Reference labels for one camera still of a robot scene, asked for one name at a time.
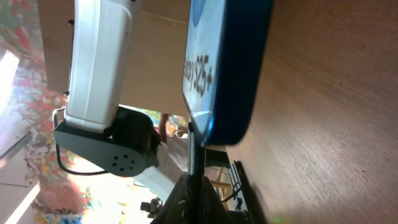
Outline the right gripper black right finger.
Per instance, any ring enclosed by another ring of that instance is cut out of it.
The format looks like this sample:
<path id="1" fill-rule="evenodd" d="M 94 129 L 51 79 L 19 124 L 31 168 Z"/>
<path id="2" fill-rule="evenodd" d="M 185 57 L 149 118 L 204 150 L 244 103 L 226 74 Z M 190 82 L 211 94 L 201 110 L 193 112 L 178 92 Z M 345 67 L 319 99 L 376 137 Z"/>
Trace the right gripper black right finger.
<path id="1" fill-rule="evenodd" d="M 233 224 L 234 221 L 218 198 L 208 177 L 202 183 L 202 221 L 204 224 Z"/>

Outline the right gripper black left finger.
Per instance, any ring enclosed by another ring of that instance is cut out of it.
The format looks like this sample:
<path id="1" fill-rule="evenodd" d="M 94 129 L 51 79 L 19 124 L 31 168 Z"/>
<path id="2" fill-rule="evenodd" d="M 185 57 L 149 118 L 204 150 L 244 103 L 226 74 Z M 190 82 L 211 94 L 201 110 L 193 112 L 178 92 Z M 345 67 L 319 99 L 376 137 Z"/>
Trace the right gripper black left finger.
<path id="1" fill-rule="evenodd" d="M 182 175 L 175 184 L 166 203 L 151 221 L 151 224 L 186 224 L 187 218 L 187 196 L 186 181 L 187 176 Z"/>

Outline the blue Galaxy smartphone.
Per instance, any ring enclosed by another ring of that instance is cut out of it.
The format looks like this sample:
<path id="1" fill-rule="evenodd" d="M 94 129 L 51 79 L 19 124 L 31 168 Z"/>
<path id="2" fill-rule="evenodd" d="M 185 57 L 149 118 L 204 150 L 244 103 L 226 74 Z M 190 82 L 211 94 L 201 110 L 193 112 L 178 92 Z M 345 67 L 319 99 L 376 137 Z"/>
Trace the blue Galaxy smartphone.
<path id="1" fill-rule="evenodd" d="M 182 93 L 201 145 L 245 135 L 256 97 L 272 0 L 191 0 Z"/>

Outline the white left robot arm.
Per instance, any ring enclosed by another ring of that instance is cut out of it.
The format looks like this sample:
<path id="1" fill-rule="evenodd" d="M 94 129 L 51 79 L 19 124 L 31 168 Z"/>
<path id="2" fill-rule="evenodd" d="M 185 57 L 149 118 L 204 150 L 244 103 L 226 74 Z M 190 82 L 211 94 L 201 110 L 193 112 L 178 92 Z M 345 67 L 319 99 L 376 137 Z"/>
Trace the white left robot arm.
<path id="1" fill-rule="evenodd" d="M 99 174 L 134 177 L 159 164 L 160 136 L 144 113 L 119 104 L 133 30 L 134 1 L 75 2 L 72 64 L 55 151 L 67 149 Z"/>

